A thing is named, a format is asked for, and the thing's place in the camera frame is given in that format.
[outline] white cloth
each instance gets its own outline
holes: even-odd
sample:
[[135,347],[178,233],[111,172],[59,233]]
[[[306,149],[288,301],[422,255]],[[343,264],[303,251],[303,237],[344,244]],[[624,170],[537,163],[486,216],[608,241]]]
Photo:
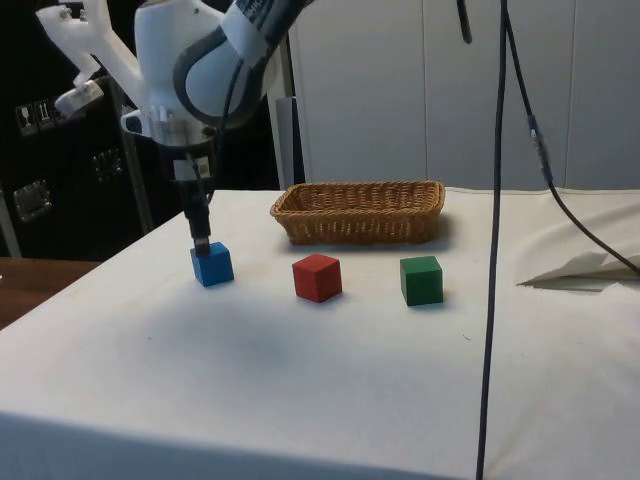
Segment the white cloth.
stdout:
[[[180,217],[0,332],[0,478],[473,477],[491,195],[450,190],[441,239],[390,248],[291,247],[278,195],[216,194],[234,283],[194,280]],[[584,217],[640,196],[567,201]],[[531,239],[566,220],[548,194],[503,205],[487,475],[637,478],[640,296],[516,286]],[[342,263],[323,305],[292,285],[315,251]],[[443,306],[404,303],[399,259],[420,255],[443,266]]]

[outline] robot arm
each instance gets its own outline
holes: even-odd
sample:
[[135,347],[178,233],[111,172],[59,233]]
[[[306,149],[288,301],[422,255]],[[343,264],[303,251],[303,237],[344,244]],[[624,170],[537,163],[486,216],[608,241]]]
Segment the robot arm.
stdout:
[[[100,95],[90,80],[99,68],[95,57],[138,108],[122,117],[123,129],[158,144],[199,256],[209,254],[204,199],[215,187],[214,130],[250,119],[275,78],[276,47],[313,1],[235,0],[223,14],[202,0],[147,0],[135,16],[137,58],[113,32],[107,0],[66,0],[84,7],[78,19],[66,6],[38,12],[49,37],[80,70],[76,88],[56,107],[72,114]],[[465,2],[457,1],[469,42]]]

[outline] woven basket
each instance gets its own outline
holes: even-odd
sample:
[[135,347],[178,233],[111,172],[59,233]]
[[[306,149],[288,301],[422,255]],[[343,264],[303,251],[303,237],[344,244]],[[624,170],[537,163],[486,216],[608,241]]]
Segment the woven basket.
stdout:
[[424,243],[444,205],[441,183],[316,183],[291,187],[271,215],[294,245]]

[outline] cable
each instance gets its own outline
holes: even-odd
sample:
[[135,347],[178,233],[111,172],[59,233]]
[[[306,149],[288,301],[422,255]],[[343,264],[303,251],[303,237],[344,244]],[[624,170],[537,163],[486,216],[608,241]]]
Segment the cable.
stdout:
[[522,95],[522,101],[524,102],[525,109],[527,111],[527,116],[529,117],[529,127],[531,132],[531,139],[534,143],[534,147],[538,158],[540,159],[542,165],[542,174],[544,176],[545,181],[547,182],[547,186],[549,187],[549,191],[551,195],[553,195],[554,200],[560,207],[560,209],[564,212],[564,214],[571,220],[571,222],[580,230],[589,240],[602,248],[605,252],[610,254],[624,266],[629,268],[636,275],[640,276],[640,267],[634,265],[630,260],[626,259],[620,253],[615,251],[605,242],[596,237],[587,227],[585,227],[580,220],[571,212],[569,207],[564,203],[560,194],[556,190],[556,186],[553,182],[553,174],[551,172],[551,166],[549,164],[549,155],[547,153],[546,146],[544,144],[544,139],[542,134],[540,133],[540,129],[538,127],[538,122],[536,121],[536,117],[533,114],[531,109],[531,104],[529,102],[529,94],[527,93],[527,86],[524,82],[524,77],[522,75],[522,68],[520,66],[520,58],[518,56],[518,49],[516,47],[515,35],[513,34],[513,27],[511,25],[511,18],[509,16],[509,12],[507,12],[507,34],[509,36],[509,44],[511,46],[511,54],[513,56],[513,63],[516,70],[516,76],[518,77],[518,84],[520,86],[520,94]]
[[511,25],[511,15],[509,14],[509,11],[507,11],[507,35],[509,36],[509,45],[511,46],[511,56],[513,57],[513,66],[516,69],[516,77],[518,78],[518,85],[520,86],[520,94],[522,95],[524,108],[527,111],[527,117],[532,117],[533,110],[531,109],[531,102],[529,101],[527,86],[524,83],[524,76],[522,75],[522,67],[520,66],[520,56],[518,55],[518,49],[516,47],[516,38],[515,38],[515,35],[513,34],[513,27]]
[[606,243],[604,243],[602,240],[600,240],[598,237],[596,237],[593,233],[591,233],[591,231],[585,227],[580,220],[578,220],[576,218],[576,216],[571,212],[571,210],[569,210],[569,207],[567,207],[567,205],[562,201],[562,198],[560,198],[560,194],[558,193],[558,191],[556,190],[555,185],[553,184],[553,182],[547,182],[547,184],[549,185],[549,190],[551,191],[551,195],[553,195],[553,198],[556,200],[556,203],[558,204],[558,206],[560,207],[560,209],[564,212],[564,214],[569,217],[569,220],[571,220],[573,222],[573,224],[582,232],[584,233],[593,243],[595,243],[596,245],[598,245],[600,248],[602,248],[605,252],[607,252],[608,254],[612,255],[613,257],[615,257],[618,261],[620,261],[622,264],[624,264],[626,267],[628,267],[629,269],[631,269],[636,275],[640,276],[640,268],[637,267],[636,265],[634,265],[633,263],[631,263],[630,260],[624,258],[622,255],[620,255],[618,252],[616,252],[613,248],[611,248],[609,245],[607,245]]
[[[214,172],[212,177],[216,178],[218,173],[218,166],[222,165],[224,161],[224,141],[225,141],[225,132],[227,130],[227,122],[229,120],[229,110],[231,109],[231,100],[233,99],[233,92],[236,88],[236,83],[238,83],[238,77],[240,76],[240,72],[242,71],[242,67],[244,66],[244,60],[240,59],[238,64],[236,65],[236,69],[231,76],[231,83],[229,84],[229,90],[227,91],[227,98],[224,102],[224,109],[222,111],[222,118],[220,119],[220,126],[218,127],[218,138],[216,139],[216,158],[214,162]],[[207,203],[211,203],[213,200],[213,193],[209,195],[207,199]]]
[[491,356],[493,352],[493,326],[496,310],[496,283],[498,273],[498,246],[500,240],[500,213],[502,195],[502,123],[507,81],[507,0],[500,0],[500,73],[498,76],[498,101],[493,165],[493,226],[491,232],[491,256],[489,259],[489,298],[487,302],[487,332],[482,371],[482,396],[480,399],[480,434],[478,439],[478,463],[476,480],[484,478],[484,461],[487,444],[487,413],[489,410],[489,385],[491,380]]
[[516,71],[516,77],[518,79],[518,85],[520,87],[520,94],[522,95],[522,102],[527,112],[529,121],[529,128],[531,134],[531,140],[534,144],[536,154],[540,160],[542,166],[542,174],[547,182],[549,190],[564,214],[573,222],[573,224],[586,235],[591,241],[593,241],[600,248],[607,253],[615,257],[622,264],[631,269],[634,273],[640,276],[640,267],[634,265],[628,259],[624,258],[614,249],[609,247],[606,243],[596,237],[589,229],[587,229],[571,210],[564,203],[560,194],[556,190],[553,182],[553,174],[549,164],[549,155],[544,143],[542,134],[538,127],[536,117],[531,108],[529,101],[529,95],[527,87],[524,82],[524,76],[522,74],[522,67],[520,65],[520,58],[518,55],[518,49],[516,47],[515,35],[513,33],[513,26],[511,24],[511,17],[509,15],[507,0],[500,0],[500,73],[498,82],[498,101],[496,112],[496,126],[495,126],[495,150],[494,150],[494,181],[493,181],[493,226],[491,234],[491,256],[489,260],[489,296],[487,305],[487,331],[485,340],[485,352],[484,352],[484,365],[482,373],[482,397],[480,405],[480,433],[478,441],[478,462],[476,467],[476,480],[483,480],[484,478],[484,464],[486,454],[486,442],[487,442],[487,417],[489,406],[489,387],[491,380],[491,357],[493,351],[493,331],[495,323],[495,305],[496,305],[496,280],[497,280],[497,265],[498,265],[498,247],[500,239],[500,213],[501,213],[501,193],[502,193],[502,125],[504,119],[504,99],[506,90],[506,70],[507,70],[507,38],[511,47],[511,55],[513,58],[513,64]]

